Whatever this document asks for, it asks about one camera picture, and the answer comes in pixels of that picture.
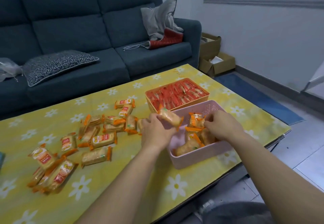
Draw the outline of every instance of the sofa backrest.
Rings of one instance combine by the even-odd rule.
[[[141,7],[162,0],[0,0],[0,57],[22,65],[62,50],[94,52],[148,40]]]

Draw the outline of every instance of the table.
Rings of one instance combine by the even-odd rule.
[[[290,130],[270,114],[225,88],[190,65],[145,77],[111,89],[0,121],[0,151],[6,159],[0,176],[0,219],[2,223],[73,223],[140,150],[141,136],[118,133],[111,162],[78,167],[59,194],[32,193],[26,184],[38,165],[27,155],[42,143],[60,152],[60,138],[77,132],[87,114],[117,115],[116,100],[134,98],[132,115],[148,117],[144,92],[182,78],[190,78],[209,91],[209,99],[219,103],[243,125],[251,136],[267,145]],[[70,156],[80,162],[81,152]],[[176,170],[166,151],[158,158],[143,196],[135,223],[150,223],[173,210],[241,162],[234,150]]]

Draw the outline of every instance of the blue mat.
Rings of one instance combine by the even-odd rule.
[[[302,117],[271,99],[235,74],[227,74],[214,79],[288,125],[304,121]]]

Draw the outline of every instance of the hand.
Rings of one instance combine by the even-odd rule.
[[[159,120],[160,115],[151,113],[142,121],[142,149],[149,149],[160,154],[168,146],[176,128],[165,129]]]
[[[220,140],[230,142],[236,135],[244,134],[242,125],[229,113],[214,111],[205,117],[204,126]]]

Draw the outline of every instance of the pink plastic basket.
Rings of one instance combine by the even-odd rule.
[[[177,148],[185,143],[185,127],[189,124],[189,112],[197,112],[202,113],[203,115],[208,115],[212,111],[216,110],[223,111],[223,108],[214,100],[208,100],[199,104],[173,111],[178,116],[184,117],[182,126],[180,127],[179,131],[172,137],[171,143],[167,148],[172,164],[176,169],[183,169],[205,159],[223,154],[232,149],[230,144],[228,144],[226,141],[220,141],[186,153],[179,157],[175,157],[171,153],[172,149]]]

